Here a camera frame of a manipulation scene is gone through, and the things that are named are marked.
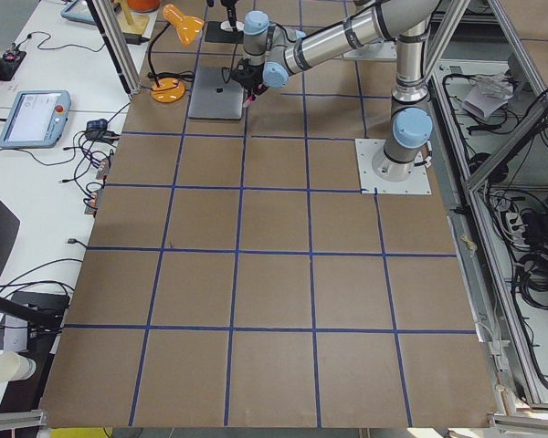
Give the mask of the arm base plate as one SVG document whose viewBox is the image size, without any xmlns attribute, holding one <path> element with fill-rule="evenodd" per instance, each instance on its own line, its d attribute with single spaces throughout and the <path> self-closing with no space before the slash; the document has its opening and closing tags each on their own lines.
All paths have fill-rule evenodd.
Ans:
<svg viewBox="0 0 548 438">
<path fill-rule="evenodd" d="M 426 162 L 419 150 L 408 164 L 390 162 L 383 139 L 356 139 L 360 192 L 368 194 L 431 195 Z"/>
<path fill-rule="evenodd" d="M 380 41 L 352 49 L 342 55 L 344 59 L 396 62 L 396 48 L 392 41 Z"/>
</svg>

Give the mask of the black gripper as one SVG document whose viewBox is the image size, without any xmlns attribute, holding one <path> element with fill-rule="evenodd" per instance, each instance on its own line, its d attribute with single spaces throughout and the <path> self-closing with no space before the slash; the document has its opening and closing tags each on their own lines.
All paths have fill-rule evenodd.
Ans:
<svg viewBox="0 0 548 438">
<path fill-rule="evenodd" d="M 227 5 L 225 5 L 225 9 L 227 11 L 227 22 L 231 26 L 235 26 L 237 24 L 236 6 L 234 4 L 227 4 Z"/>
<path fill-rule="evenodd" d="M 265 93 L 268 87 L 263 81 L 263 67 L 244 65 L 241 69 L 241 85 L 246 91 L 250 91 L 249 97 L 251 99 Z"/>
</svg>

